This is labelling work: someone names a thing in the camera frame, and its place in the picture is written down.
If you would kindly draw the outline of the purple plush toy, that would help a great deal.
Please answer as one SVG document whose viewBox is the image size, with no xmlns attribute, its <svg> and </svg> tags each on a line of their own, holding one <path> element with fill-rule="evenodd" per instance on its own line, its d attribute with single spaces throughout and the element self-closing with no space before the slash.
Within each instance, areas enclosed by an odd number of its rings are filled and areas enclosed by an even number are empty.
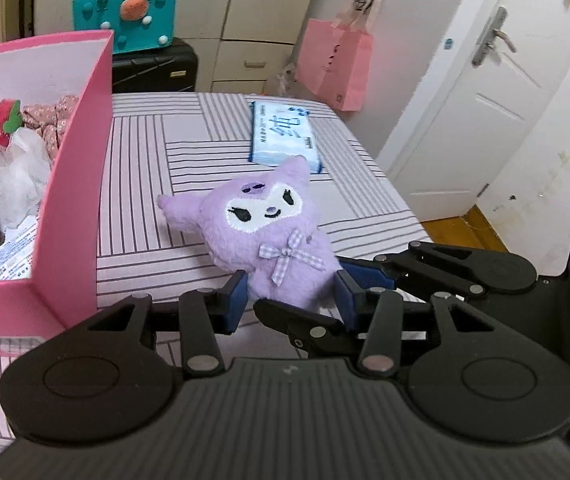
<svg viewBox="0 0 570 480">
<path fill-rule="evenodd" d="M 251 298 L 314 310 L 331 296 L 340 264 L 309 183 L 307 160 L 291 156 L 208 193 L 160 195 L 157 205 L 171 229 L 204 240 L 216 266 L 246 272 Z"/>
</svg>

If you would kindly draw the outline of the small blue white packet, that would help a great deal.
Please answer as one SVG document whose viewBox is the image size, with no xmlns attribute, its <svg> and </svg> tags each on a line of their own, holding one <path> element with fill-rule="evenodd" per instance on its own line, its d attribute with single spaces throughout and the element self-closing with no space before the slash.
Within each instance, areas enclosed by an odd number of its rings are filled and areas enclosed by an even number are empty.
<svg viewBox="0 0 570 480">
<path fill-rule="evenodd" d="M 28 216 L 16 228 L 5 231 L 0 245 L 0 281 L 30 278 L 37 229 L 38 218 Z"/>
</svg>

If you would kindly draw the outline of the blue wet wipes pack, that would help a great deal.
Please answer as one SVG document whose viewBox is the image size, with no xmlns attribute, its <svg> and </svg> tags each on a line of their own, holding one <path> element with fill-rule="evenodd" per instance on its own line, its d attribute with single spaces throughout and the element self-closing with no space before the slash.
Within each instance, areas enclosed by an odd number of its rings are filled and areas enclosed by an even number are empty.
<svg viewBox="0 0 570 480">
<path fill-rule="evenodd" d="M 250 162 L 275 167 L 288 157 L 303 156 L 310 174 L 321 174 L 323 164 L 309 110 L 294 104 L 254 100 L 250 111 Z"/>
</svg>

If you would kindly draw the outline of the pink storage box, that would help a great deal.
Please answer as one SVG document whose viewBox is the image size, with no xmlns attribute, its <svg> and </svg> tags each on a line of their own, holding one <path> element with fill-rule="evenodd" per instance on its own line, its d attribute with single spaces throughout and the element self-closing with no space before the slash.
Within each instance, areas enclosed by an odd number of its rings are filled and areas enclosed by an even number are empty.
<svg viewBox="0 0 570 480">
<path fill-rule="evenodd" d="M 0 43 L 0 102 L 77 102 L 61 146 L 24 183 L 9 177 L 0 193 L 36 218 L 28 278 L 0 280 L 0 356 L 20 353 L 98 310 L 101 183 L 112 122 L 109 30 L 59 32 Z"/>
</svg>

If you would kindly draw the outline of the pink floral cloth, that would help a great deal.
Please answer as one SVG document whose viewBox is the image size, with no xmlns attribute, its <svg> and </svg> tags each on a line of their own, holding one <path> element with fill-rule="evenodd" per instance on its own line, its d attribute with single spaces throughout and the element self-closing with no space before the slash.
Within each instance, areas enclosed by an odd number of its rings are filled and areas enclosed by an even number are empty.
<svg viewBox="0 0 570 480">
<path fill-rule="evenodd" d="M 70 118 L 79 102 L 79 96 L 62 96 L 56 104 L 26 105 L 22 108 L 23 123 L 41 136 L 46 151 L 54 162 L 67 130 Z"/>
</svg>

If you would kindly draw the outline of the red strawberry plush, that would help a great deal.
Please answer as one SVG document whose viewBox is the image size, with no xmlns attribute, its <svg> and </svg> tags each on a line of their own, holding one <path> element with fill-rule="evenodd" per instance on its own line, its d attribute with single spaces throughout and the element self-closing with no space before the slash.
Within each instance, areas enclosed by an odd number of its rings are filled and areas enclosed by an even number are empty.
<svg viewBox="0 0 570 480">
<path fill-rule="evenodd" d="M 0 146 L 7 148 L 12 134 L 23 125 L 20 100 L 0 101 Z"/>
</svg>

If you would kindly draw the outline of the white door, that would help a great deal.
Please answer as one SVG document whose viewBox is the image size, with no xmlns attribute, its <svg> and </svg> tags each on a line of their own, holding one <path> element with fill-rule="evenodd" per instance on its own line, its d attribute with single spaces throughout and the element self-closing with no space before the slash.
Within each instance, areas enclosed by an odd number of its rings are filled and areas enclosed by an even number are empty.
<svg viewBox="0 0 570 480">
<path fill-rule="evenodd" d="M 499 6 L 516 53 L 477 41 Z M 474 206 L 547 107 L 570 66 L 570 0 L 462 0 L 377 161 L 422 221 Z"/>
</svg>

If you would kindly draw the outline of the black suitcase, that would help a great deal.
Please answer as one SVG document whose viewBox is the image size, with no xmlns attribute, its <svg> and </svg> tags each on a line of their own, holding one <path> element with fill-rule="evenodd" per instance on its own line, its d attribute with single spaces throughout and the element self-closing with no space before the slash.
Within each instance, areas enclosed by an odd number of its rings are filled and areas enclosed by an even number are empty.
<svg viewBox="0 0 570 480">
<path fill-rule="evenodd" d="M 194 92 L 198 56 L 179 38 L 159 49 L 113 55 L 114 93 Z"/>
</svg>

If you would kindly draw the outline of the pink paper bag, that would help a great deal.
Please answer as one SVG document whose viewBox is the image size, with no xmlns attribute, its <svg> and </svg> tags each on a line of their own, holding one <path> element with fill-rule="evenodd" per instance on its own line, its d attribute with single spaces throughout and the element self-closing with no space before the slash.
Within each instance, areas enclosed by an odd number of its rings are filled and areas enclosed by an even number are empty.
<svg viewBox="0 0 570 480">
<path fill-rule="evenodd" d="M 381 0 L 349 0 L 331 20 L 310 18 L 298 51 L 296 80 L 333 110 L 362 110 Z"/>
</svg>

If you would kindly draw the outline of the teal felt handbag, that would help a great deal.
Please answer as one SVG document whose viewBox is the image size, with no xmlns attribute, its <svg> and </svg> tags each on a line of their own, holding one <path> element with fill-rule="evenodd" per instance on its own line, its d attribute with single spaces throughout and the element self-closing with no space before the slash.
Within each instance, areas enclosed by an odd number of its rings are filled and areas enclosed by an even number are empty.
<svg viewBox="0 0 570 480">
<path fill-rule="evenodd" d="M 177 0 L 74 0 L 72 24 L 114 32 L 115 54 L 169 46 Z"/>
</svg>

